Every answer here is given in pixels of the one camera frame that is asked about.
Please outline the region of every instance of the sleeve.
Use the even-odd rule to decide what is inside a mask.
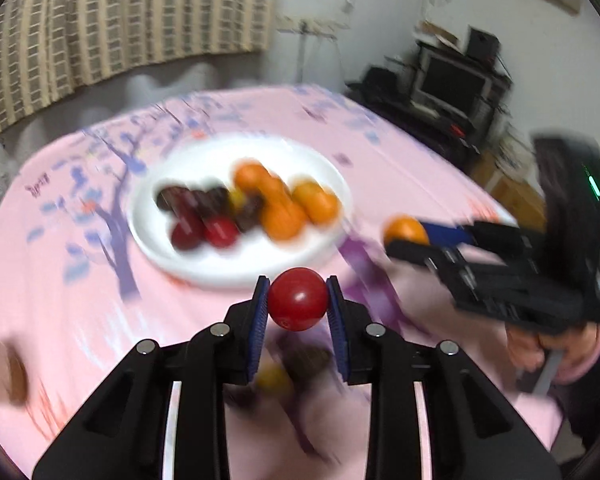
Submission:
[[[549,394],[588,450],[600,434],[600,355],[584,375],[570,384],[554,384]]]

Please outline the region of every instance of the dark red cherry tomato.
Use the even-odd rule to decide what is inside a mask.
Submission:
[[[179,213],[178,222],[171,232],[171,245],[179,251],[190,251],[205,240],[202,220],[191,213]]]
[[[241,233],[246,233],[260,225],[260,213],[264,208],[264,198],[260,193],[247,195],[242,208],[234,216],[235,224]]]
[[[225,249],[235,244],[240,231],[226,216],[215,216],[205,221],[205,238],[213,247]]]
[[[231,214],[231,201],[229,190],[225,186],[215,186],[207,190],[206,196],[211,201],[216,214],[213,216],[229,216]]]
[[[198,211],[198,207],[200,205],[199,197],[201,193],[204,194],[204,191],[200,191],[199,189],[187,189],[178,197],[178,202],[174,209],[177,210],[180,208],[202,218],[202,215]]]
[[[182,186],[163,187],[155,197],[155,203],[162,211],[175,212],[179,206],[180,199],[189,190]]]
[[[327,312],[329,292],[314,270],[297,267],[280,274],[269,287],[271,319],[286,330],[300,332],[318,323]]]

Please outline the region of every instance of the computer monitor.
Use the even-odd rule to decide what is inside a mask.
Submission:
[[[478,71],[430,52],[421,67],[414,93],[432,101],[436,108],[471,121],[476,101],[488,95],[490,80]]]

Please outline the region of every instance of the black gripper frame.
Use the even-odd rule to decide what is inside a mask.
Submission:
[[[461,310],[550,335],[585,321],[600,322],[597,301],[539,271],[541,234],[490,222],[464,229],[476,247],[497,254],[504,264],[468,262],[456,247],[406,240],[390,241],[385,251],[390,258],[433,270]]]
[[[434,480],[561,478],[533,431],[457,344],[428,348],[370,328],[366,308],[329,281],[348,341],[343,378],[372,385],[366,480],[422,478],[415,383],[424,391]]]
[[[426,348],[372,324],[328,280],[342,318],[349,384],[372,384],[366,480],[422,478],[414,383],[422,384],[434,480],[558,480],[557,465],[515,409],[453,342]],[[268,280],[224,323],[123,358],[39,460],[33,480],[159,480],[168,406],[181,381],[174,480],[228,480],[222,384],[250,379],[249,341]]]

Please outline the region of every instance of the white plate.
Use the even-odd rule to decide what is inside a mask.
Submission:
[[[231,184],[235,164],[244,158],[259,160],[289,184],[308,176],[329,187],[342,202],[343,218],[350,218],[353,200],[340,172],[320,153],[292,140],[263,134],[223,135],[192,142],[152,167],[130,197],[127,219],[142,252],[158,267],[203,286],[253,286],[258,276],[275,278],[289,267],[306,266],[331,256],[344,237],[343,222],[319,230],[307,226],[285,244],[275,244],[261,229],[238,240],[228,250],[204,245],[191,252],[176,251],[170,242],[173,215],[155,205],[155,195],[169,184],[206,187],[220,181]]]

